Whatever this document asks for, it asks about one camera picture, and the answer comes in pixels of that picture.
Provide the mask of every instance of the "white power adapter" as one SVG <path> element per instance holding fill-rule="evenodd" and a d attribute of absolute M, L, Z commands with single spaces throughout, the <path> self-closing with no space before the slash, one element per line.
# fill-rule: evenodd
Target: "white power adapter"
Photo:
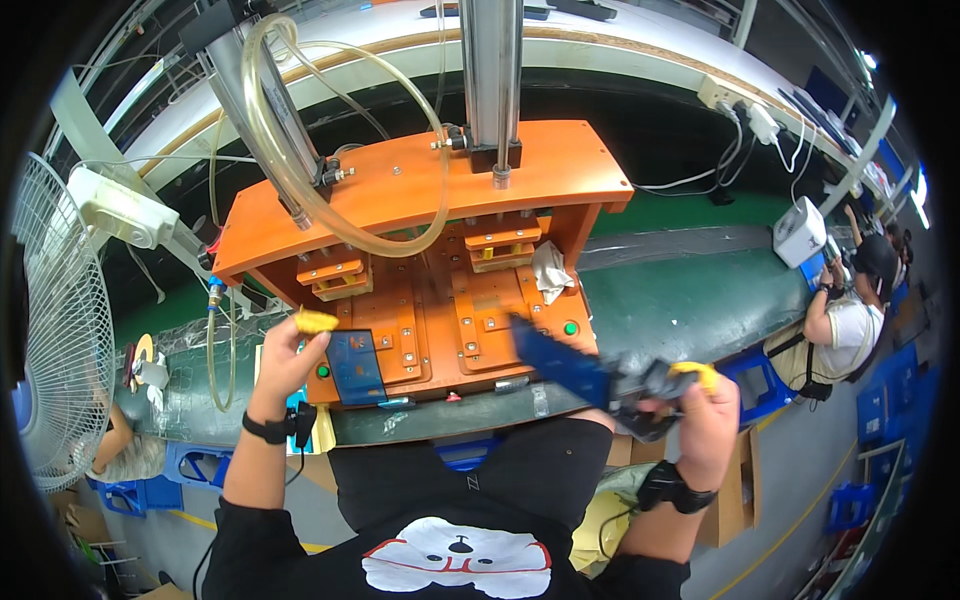
<path fill-rule="evenodd" d="M 747 109 L 747 114 L 750 115 L 750 131 L 756 135 L 757 141 L 764 146 L 769 146 L 777 141 L 780 126 L 760 104 L 751 104 L 750 108 Z"/>

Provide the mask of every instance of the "black cap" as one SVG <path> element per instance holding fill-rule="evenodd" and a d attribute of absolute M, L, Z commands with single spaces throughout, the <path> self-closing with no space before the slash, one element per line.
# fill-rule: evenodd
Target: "black cap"
<path fill-rule="evenodd" d="M 897 276 L 897 253 L 890 241 L 878 233 L 863 238 L 863 243 L 856 247 L 852 264 L 858 273 L 883 279 L 884 288 L 893 284 Z"/>

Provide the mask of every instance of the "white dog face graphic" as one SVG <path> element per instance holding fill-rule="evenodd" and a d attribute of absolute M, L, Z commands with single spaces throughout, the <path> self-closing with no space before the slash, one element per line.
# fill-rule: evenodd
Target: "white dog face graphic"
<path fill-rule="evenodd" d="M 550 585 L 550 555 L 530 534 L 453 525 L 427 516 L 364 555 L 367 583 L 383 591 L 473 586 L 490 598 L 530 598 Z"/>

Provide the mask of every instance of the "orange press machine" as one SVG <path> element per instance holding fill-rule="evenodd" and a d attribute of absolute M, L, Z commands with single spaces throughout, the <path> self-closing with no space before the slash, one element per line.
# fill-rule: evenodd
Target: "orange press machine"
<path fill-rule="evenodd" d="M 307 202 L 301 207 L 317 218 L 304 226 L 292 218 L 296 194 L 271 177 L 270 164 L 268 179 L 238 193 L 230 210 L 214 275 L 236 286 L 249 274 L 290 306 L 340 320 L 327 357 L 307 380 L 310 403 L 455 400 L 523 383 L 532 369 L 516 357 L 512 314 L 597 351 L 575 266 L 600 210 L 622 211 L 632 187 L 589 123 L 519 121 L 522 2 L 461 1 L 460 10 L 469 122 L 318 157 L 315 177 L 332 174 L 326 179 L 335 184 L 323 193 L 328 208 L 388 243 L 430 233 L 421 230 L 435 221 L 445 193 L 448 212 L 428 247 L 385 256 L 345 243 Z M 241 102 L 222 101 L 231 119 L 250 119 L 239 109 L 229 114 Z M 245 128 L 237 129 L 243 135 Z M 245 141 L 259 159 L 256 141 Z M 550 304 L 531 264 L 547 242 L 574 281 Z M 343 364 L 331 354 L 337 340 L 363 360 Z M 371 387 L 342 397 L 338 373 Z"/>

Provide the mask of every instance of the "fan grille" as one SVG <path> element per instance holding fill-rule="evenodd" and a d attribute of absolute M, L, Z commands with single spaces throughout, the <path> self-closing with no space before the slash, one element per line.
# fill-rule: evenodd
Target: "fan grille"
<path fill-rule="evenodd" d="M 36 486 L 62 490 L 93 464 L 113 398 L 113 324 L 100 262 L 60 176 L 29 153 L 13 234 L 30 297 L 34 415 L 20 433 Z"/>

